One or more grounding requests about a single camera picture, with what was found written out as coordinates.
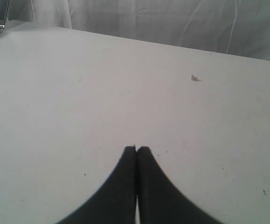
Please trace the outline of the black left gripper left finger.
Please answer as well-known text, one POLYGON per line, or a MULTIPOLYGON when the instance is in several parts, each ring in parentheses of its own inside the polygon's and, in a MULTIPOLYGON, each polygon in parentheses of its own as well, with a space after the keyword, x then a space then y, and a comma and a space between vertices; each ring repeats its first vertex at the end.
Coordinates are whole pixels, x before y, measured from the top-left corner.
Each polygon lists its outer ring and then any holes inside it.
POLYGON ((137 202, 137 152, 127 146, 102 186, 60 224, 134 224, 137 202))

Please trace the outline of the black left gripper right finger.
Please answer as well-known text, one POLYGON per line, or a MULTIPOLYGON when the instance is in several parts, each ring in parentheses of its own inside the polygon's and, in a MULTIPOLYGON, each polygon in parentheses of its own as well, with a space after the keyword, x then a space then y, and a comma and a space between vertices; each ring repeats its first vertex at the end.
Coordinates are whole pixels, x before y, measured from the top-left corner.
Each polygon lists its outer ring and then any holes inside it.
POLYGON ((137 196, 142 224, 217 224, 167 178, 149 147, 137 150, 137 196))

